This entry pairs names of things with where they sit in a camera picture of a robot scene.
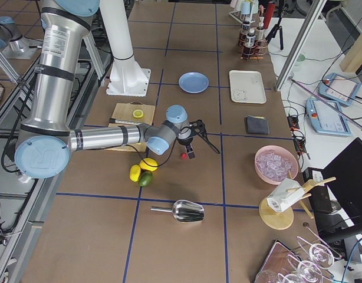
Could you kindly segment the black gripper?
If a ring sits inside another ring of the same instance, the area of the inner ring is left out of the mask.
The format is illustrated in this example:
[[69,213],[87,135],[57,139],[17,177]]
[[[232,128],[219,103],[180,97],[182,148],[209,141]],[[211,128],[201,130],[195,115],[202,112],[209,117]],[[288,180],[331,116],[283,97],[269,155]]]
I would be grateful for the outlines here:
[[195,131],[193,129],[181,129],[180,133],[177,136],[177,141],[179,144],[185,147],[187,158],[195,158],[195,153],[192,147],[193,137],[195,136]]

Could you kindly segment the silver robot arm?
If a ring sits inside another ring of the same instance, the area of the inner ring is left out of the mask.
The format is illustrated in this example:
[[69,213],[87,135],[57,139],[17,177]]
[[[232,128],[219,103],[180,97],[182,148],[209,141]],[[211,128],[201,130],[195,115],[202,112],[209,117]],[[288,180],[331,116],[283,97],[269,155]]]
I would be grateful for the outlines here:
[[193,132],[186,110],[170,106],[161,126],[149,124],[71,130],[66,124],[68,105],[81,42],[100,12],[113,55],[108,94],[144,96],[150,70],[134,58],[127,15],[122,1],[45,1],[41,18],[44,42],[29,117],[20,125],[14,160],[31,178],[53,177],[63,171],[72,152],[145,143],[163,154],[177,141],[188,143]]

